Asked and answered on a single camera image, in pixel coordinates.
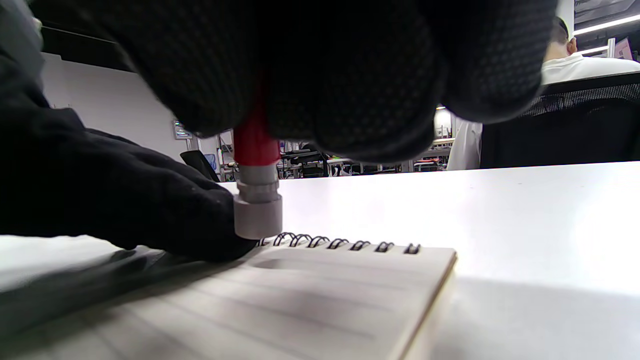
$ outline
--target gloved hand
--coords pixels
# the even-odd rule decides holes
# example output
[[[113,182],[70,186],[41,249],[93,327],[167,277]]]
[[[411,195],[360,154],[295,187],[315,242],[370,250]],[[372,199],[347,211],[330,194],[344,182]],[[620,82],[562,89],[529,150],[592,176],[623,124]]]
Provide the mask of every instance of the gloved hand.
[[[273,137],[377,163],[428,148],[439,104],[476,122],[523,111],[540,87],[557,5],[59,1],[118,42],[188,130],[212,136],[236,127],[262,87]]]
[[[88,234],[208,261],[236,259],[256,242],[234,232],[231,194],[195,169],[100,131],[71,109],[47,107],[36,86],[0,58],[0,233]]]

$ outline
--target black mesh chair back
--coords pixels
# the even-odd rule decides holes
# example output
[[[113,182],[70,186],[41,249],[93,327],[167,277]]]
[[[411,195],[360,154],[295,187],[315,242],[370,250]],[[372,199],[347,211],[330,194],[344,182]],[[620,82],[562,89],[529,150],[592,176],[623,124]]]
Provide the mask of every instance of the black mesh chair back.
[[[182,154],[180,154],[180,157],[182,158],[185,164],[198,170],[207,179],[213,180],[217,183],[220,182],[218,175],[213,170],[213,168],[211,167],[211,164],[209,164],[209,162],[207,161],[207,158],[204,157],[204,155],[200,150],[185,151]]]
[[[481,168],[640,160],[640,73],[549,85],[481,141]]]

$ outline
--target notebook spiral binding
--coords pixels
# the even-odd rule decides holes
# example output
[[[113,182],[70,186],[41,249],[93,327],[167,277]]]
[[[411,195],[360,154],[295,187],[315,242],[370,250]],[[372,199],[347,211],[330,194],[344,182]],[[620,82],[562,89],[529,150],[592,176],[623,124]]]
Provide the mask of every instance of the notebook spiral binding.
[[[256,247],[265,247],[265,246],[288,246],[288,247],[297,247],[298,245],[304,245],[305,240],[308,241],[308,244],[306,247],[314,249],[320,245],[326,244],[328,243],[329,246],[327,246],[327,249],[329,250],[335,250],[337,248],[339,248],[340,246],[346,245],[346,244],[350,244],[349,240],[347,239],[334,239],[331,240],[329,238],[327,238],[326,236],[316,236],[311,237],[311,235],[307,235],[307,234],[294,234],[294,233],[282,233],[279,234],[278,236],[276,236],[273,241],[270,241],[269,239],[262,239],[260,241],[258,241],[258,244],[256,244]],[[358,240],[356,242],[354,242],[353,244],[351,244],[349,251],[360,251],[362,250],[366,245],[371,245],[370,242],[368,241],[362,241],[362,240]],[[375,252],[387,252],[389,251],[394,245],[394,243],[392,242],[381,242],[380,244],[378,244],[378,246],[376,247],[376,249],[374,250]],[[404,253],[405,254],[410,254],[410,255],[416,255],[418,254],[418,252],[420,252],[420,244],[414,245],[412,243],[410,243],[405,249],[404,249]]]

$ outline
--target white desk surface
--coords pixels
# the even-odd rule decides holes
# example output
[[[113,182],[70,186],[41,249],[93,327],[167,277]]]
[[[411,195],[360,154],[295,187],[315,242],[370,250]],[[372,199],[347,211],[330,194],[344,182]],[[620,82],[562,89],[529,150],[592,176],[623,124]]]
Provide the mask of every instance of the white desk surface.
[[[286,231],[458,251],[433,359],[640,359],[640,163],[297,179],[280,193]]]

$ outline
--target notebook page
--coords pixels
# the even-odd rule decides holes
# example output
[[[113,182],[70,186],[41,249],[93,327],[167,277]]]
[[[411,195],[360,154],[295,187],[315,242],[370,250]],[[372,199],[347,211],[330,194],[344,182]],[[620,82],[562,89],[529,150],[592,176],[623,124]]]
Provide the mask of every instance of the notebook page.
[[[402,249],[264,251],[34,329],[0,358],[396,360],[454,255]]]

